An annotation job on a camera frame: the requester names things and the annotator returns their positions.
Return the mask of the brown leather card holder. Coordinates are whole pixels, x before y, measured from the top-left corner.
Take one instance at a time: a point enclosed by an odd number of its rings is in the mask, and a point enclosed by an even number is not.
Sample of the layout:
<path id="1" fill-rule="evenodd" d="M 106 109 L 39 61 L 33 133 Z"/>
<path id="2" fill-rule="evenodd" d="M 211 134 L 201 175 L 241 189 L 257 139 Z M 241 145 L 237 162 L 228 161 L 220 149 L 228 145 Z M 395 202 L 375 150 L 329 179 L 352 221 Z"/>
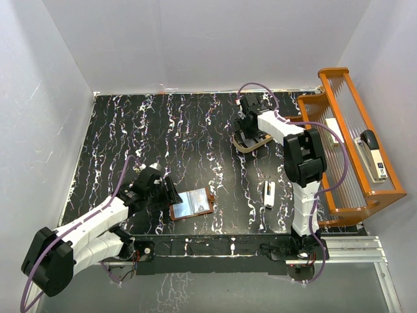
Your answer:
<path id="1" fill-rule="evenodd" d="M 208 188 L 181 192 L 182 203 L 170 207 L 172 221 L 210 214 L 214 210 L 215 197 Z"/>

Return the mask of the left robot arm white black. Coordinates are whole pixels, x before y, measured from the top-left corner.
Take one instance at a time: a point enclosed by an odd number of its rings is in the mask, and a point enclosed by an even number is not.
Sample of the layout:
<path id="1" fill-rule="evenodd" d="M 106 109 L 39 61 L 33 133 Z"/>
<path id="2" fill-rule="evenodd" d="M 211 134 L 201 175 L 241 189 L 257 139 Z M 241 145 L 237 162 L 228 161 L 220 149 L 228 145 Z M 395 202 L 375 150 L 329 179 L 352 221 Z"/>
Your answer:
<path id="1" fill-rule="evenodd" d="M 118 185 L 117 193 L 73 222 L 38 230 L 22 263 L 22 273 L 47 296 L 61 293 L 80 271 L 107 258 L 128 260 L 134 254 L 131 238 L 119 228 L 134 213 L 161 211 L 182 203 L 170 177 L 153 166 L 136 180 Z"/>

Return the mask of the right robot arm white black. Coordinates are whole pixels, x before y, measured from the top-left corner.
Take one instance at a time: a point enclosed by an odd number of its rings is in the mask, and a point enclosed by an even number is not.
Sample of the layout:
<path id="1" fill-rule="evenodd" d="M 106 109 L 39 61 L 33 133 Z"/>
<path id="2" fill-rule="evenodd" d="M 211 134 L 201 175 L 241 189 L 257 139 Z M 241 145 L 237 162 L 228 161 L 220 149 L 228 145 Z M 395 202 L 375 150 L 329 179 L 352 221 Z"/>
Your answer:
<path id="1" fill-rule="evenodd" d="M 261 103 L 256 95 L 237 99 L 238 117 L 233 121 L 233 145 L 250 153 L 274 140 L 283 147 L 285 174 L 292 183 L 294 217 L 291 226 L 291 254 L 304 259 L 326 248 L 317 221 L 318 191 L 327 169 L 317 129 L 306 129 Z"/>

